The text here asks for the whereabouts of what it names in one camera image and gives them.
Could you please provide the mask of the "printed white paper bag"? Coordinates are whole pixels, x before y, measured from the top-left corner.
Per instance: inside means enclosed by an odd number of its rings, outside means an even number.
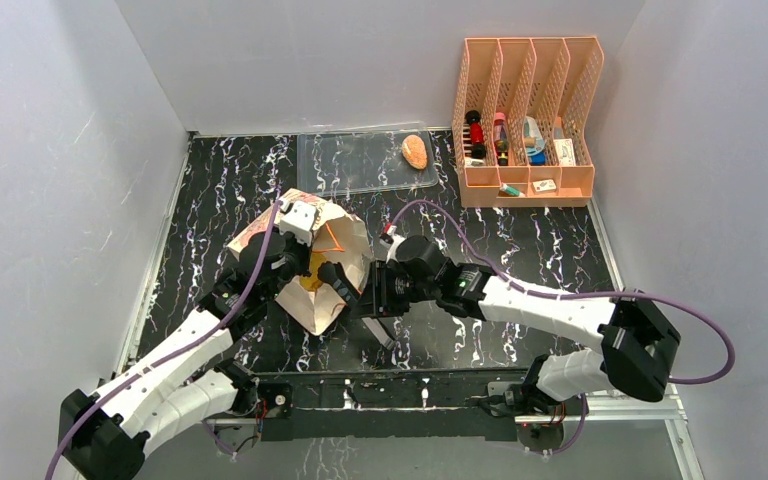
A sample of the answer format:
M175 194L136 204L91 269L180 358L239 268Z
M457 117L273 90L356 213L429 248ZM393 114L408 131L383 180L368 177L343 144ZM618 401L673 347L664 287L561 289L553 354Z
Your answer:
M227 244L234 258L238 260L239 253L254 234L266 230L271 216L275 217L274 226L278 228L281 199L304 201L317 207L319 217L310 256L313 252L322 252L327 261L340 263L351 283L358 291L362 290L366 285L368 264L372 260L364 221L331 201L295 188L283 193L277 204L267 208ZM323 283L316 293L310 293L299 284L299 278L295 277L281 290L276 298L277 304L308 332L320 335L348 306L330 286Z

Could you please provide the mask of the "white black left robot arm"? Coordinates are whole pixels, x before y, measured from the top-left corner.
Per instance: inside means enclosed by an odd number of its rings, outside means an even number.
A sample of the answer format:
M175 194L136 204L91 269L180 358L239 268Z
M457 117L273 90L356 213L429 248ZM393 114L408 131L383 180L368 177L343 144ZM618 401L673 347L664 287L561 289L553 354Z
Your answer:
M85 479L132 479L158 447L223 412L246 416L263 403L260 387L229 365L194 373L279 307L318 334L342 314L385 312L377 295L387 263L314 234L252 235L178 329L140 362L88 394L61 404L59 443L46 476L65 459Z

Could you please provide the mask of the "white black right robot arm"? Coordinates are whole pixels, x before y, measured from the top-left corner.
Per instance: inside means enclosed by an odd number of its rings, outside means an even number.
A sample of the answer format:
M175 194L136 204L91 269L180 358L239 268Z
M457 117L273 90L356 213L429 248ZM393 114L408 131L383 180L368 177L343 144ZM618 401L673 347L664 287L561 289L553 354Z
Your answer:
M312 273L357 318L401 316L432 302L453 317L523 325L580 345L573 353L536 357L521 384L478 400L498 415L547 414L573 397L607 390L659 402L681 340L651 300L579 298L521 282L486 265L457 263L422 236L393 241L386 259L370 263L363 288L336 261Z

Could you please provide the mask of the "clear plastic tray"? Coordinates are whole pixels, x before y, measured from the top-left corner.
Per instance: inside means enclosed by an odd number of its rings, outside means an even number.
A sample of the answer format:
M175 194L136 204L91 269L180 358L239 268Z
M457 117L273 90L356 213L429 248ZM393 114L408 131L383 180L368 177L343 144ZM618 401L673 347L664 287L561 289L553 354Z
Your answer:
M428 165L405 160L410 135L424 142ZM438 184L429 130L419 121L302 133L297 145L297 188L319 197L412 190Z

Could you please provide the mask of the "oval brown fake bread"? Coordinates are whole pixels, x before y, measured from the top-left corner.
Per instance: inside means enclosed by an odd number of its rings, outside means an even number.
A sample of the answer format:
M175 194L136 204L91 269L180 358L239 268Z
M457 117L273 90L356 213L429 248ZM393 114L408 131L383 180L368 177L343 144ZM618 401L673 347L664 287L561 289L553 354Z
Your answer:
M415 134L408 135L401 144L402 156L416 170L424 170L428 165L428 154L423 139Z

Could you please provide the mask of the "yellow fake bread slice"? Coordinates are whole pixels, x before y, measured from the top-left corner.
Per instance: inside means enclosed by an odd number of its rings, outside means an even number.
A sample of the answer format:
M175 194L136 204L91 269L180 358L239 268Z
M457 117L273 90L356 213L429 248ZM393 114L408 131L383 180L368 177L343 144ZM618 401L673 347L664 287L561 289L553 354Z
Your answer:
M316 293L321 288L323 281L319 279L318 272L326 261L327 257L322 252L313 252L311 254L308 273L301 275L299 278L299 284L304 290Z

